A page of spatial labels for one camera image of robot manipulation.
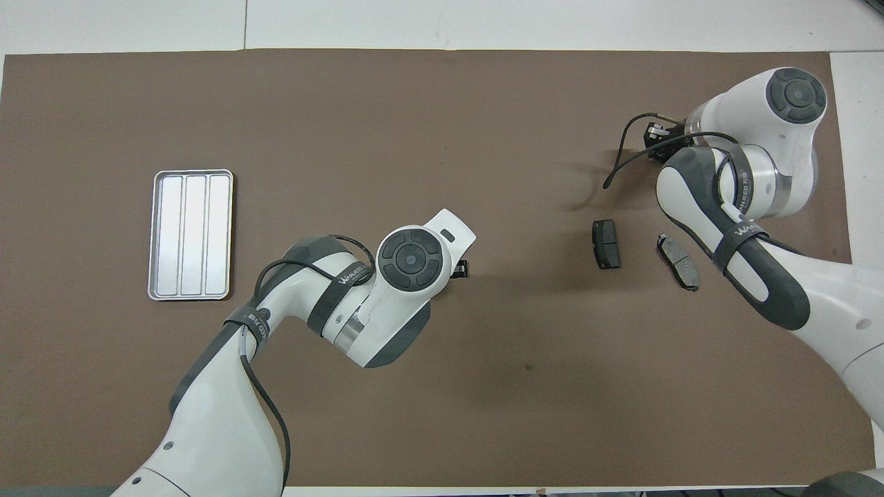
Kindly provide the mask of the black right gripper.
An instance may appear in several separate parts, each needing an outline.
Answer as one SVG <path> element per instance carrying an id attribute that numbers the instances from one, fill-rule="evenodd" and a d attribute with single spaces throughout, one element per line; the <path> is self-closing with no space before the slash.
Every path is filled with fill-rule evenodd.
<path id="1" fill-rule="evenodd" d="M 656 144 L 661 146 L 656 150 L 657 161 L 667 161 L 677 151 L 688 146 L 688 139 L 684 138 L 684 123 L 675 124 L 666 128 L 660 123 L 650 123 L 644 132 L 644 145 L 651 147 Z"/>

